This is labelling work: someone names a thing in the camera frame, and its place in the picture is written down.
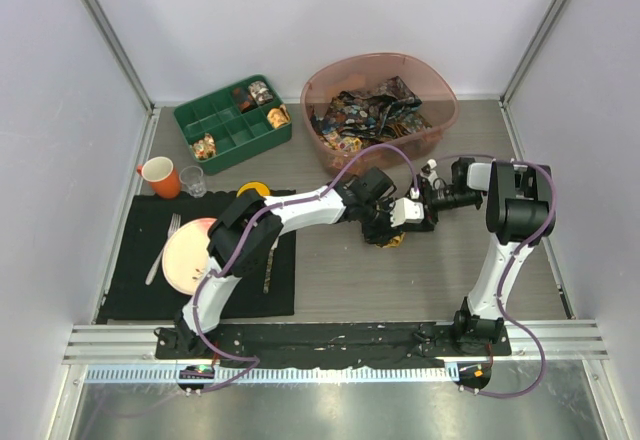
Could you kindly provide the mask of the yellow beetle print tie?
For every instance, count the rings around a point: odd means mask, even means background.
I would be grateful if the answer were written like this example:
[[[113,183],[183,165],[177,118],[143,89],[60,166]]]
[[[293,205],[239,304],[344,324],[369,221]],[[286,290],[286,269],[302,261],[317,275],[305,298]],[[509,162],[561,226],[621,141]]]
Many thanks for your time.
[[[380,248],[396,248],[402,244],[404,237],[405,237],[405,234],[400,233],[399,235],[388,238],[385,241],[378,242],[377,246]]]

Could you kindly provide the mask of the green compartment tray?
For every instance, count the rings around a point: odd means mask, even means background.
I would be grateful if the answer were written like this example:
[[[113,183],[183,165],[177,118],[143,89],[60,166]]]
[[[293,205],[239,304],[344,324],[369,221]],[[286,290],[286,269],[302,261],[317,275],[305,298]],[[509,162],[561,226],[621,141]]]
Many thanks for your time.
[[[231,91],[236,87],[248,90],[248,85],[256,80],[268,85],[274,100],[241,113],[234,104]],[[174,118],[192,159],[205,174],[214,175],[291,140],[290,123],[274,129],[267,120],[269,110],[282,104],[284,102],[272,82],[262,74],[255,74],[179,105],[174,110]],[[215,139],[217,155],[198,161],[191,145],[205,133],[210,133]]]

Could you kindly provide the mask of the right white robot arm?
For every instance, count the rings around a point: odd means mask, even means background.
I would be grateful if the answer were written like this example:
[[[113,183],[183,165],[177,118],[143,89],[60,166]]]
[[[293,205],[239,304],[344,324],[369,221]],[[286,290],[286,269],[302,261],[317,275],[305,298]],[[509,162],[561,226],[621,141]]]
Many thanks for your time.
[[[452,323],[434,329],[446,347],[479,355],[507,341],[506,304],[524,261],[554,229],[556,189],[549,166],[524,161],[461,157],[451,165],[449,183],[435,169],[431,161],[418,177],[426,230],[435,228],[442,211],[485,208],[490,240],[478,280]]]

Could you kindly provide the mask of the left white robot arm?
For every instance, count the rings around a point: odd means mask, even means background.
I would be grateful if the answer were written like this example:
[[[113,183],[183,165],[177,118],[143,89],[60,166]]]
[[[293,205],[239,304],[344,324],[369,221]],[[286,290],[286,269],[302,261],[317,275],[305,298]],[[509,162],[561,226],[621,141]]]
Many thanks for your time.
[[[301,194],[241,193],[209,228],[207,262],[195,293],[174,321],[175,349],[193,359],[205,357],[213,345],[222,312],[240,281],[267,263],[279,239],[317,225],[358,222],[365,241],[386,246],[402,235],[415,191],[395,198],[391,178],[373,168],[344,181]]]

